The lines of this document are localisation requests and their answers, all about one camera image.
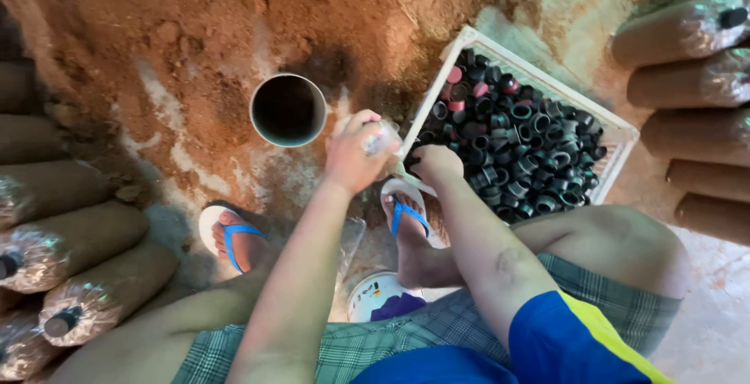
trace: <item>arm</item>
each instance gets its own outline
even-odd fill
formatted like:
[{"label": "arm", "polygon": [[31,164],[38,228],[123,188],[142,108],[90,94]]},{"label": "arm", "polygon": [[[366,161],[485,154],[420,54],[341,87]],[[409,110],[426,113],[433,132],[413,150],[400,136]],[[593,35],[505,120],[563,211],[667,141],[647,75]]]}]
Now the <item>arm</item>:
[{"label": "arm", "polygon": [[482,318],[508,347],[516,312],[534,296],[558,290],[536,256],[474,194],[464,180],[458,156],[446,147],[426,145],[412,170],[437,192],[458,270]]},{"label": "arm", "polygon": [[314,381],[346,209],[396,149],[365,154],[362,141],[380,126],[362,124],[377,120],[372,111],[361,111],[327,143],[325,177],[260,293],[227,382]]}]

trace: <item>yellow stripe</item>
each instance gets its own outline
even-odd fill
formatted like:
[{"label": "yellow stripe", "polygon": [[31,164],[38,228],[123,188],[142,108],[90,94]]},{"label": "yellow stripe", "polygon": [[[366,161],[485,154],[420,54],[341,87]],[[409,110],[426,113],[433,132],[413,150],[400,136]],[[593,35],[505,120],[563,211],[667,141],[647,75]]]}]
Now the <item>yellow stripe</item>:
[{"label": "yellow stripe", "polygon": [[640,370],[643,375],[650,378],[651,382],[672,382],[656,369],[655,366],[651,365],[649,361],[645,360],[641,355],[638,355],[638,352],[625,344],[623,339],[617,334],[617,331],[612,327],[612,324],[607,321],[607,318],[597,307],[586,302],[581,302],[563,292],[559,293],[562,296],[562,300],[565,301],[570,308],[570,311],[572,311],[578,319],[584,323],[586,328],[591,332],[591,335],[594,336],[594,340],[603,344],[618,358],[632,364],[636,369]]}]

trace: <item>white plastic crate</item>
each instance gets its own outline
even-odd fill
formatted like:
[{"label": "white plastic crate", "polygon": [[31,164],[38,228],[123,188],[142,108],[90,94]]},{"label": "white plastic crate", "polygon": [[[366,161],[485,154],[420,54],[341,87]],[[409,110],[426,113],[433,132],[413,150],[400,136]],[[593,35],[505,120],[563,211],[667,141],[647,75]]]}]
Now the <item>white plastic crate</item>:
[{"label": "white plastic crate", "polygon": [[[612,188],[620,169],[623,168],[630,151],[638,142],[640,135],[638,130],[630,123],[615,116],[614,113],[573,91],[570,87],[540,71],[531,63],[493,42],[472,27],[464,27],[453,43],[445,47],[443,53],[440,54],[440,59],[444,61],[443,67],[425,93],[425,98],[417,110],[412,127],[404,140],[404,146],[399,150],[401,159],[403,160],[407,156],[414,144],[417,134],[427,120],[427,116],[430,115],[433,104],[437,101],[445,80],[448,78],[448,73],[464,48],[472,48],[474,53],[489,57],[491,65],[499,66],[503,73],[511,73],[521,85],[531,85],[542,91],[545,97],[549,97],[552,101],[560,101],[563,104],[586,110],[599,120],[605,131],[599,144],[607,148],[607,156],[596,162],[593,170],[599,176],[599,186],[591,189],[588,194],[592,204],[601,204],[609,189]],[[399,165],[395,175],[422,191],[436,196],[434,189],[406,172],[403,163]]]}]

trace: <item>hand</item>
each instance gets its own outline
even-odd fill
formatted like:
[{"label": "hand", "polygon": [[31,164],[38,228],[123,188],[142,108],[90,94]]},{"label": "hand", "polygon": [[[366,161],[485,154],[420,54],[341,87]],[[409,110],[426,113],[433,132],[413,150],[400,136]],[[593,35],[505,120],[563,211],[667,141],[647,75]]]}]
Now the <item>hand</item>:
[{"label": "hand", "polygon": [[363,143],[380,132],[380,115],[371,110],[363,110],[351,116],[348,122],[336,125],[334,133],[325,143],[328,158],[325,160],[324,181],[344,188],[351,197],[370,186],[380,171],[398,150],[394,141],[389,148],[368,156]]},{"label": "hand", "polygon": [[432,188],[464,179],[464,163],[448,147],[425,145],[414,150],[412,155],[419,159],[419,163],[411,170]]}]

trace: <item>blue flip-flop strap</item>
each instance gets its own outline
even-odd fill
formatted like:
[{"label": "blue flip-flop strap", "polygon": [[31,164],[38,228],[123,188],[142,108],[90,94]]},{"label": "blue flip-flop strap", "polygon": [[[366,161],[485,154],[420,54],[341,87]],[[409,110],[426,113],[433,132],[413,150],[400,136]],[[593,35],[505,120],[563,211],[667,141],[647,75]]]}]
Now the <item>blue flip-flop strap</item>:
[{"label": "blue flip-flop strap", "polygon": [[227,248],[227,258],[230,259],[230,262],[232,265],[237,268],[237,271],[240,273],[244,273],[239,268],[239,265],[237,264],[237,260],[234,257],[234,248],[232,247],[232,235],[235,233],[252,233],[254,235],[263,236],[265,239],[268,239],[266,235],[263,235],[262,232],[260,232],[258,229],[254,228],[253,226],[245,226],[245,225],[237,225],[237,226],[224,226],[224,247]]},{"label": "blue flip-flop strap", "polygon": [[425,234],[427,237],[430,237],[430,228],[427,226],[427,221],[425,220],[425,217],[422,216],[415,210],[414,208],[409,207],[406,204],[401,203],[398,198],[396,198],[396,195],[393,196],[393,200],[396,202],[396,206],[393,209],[393,221],[391,222],[391,233],[393,233],[393,238],[396,239],[396,236],[398,236],[398,226],[401,223],[401,213],[406,213],[414,218],[417,219],[419,223],[422,224],[422,226],[425,227]]}]

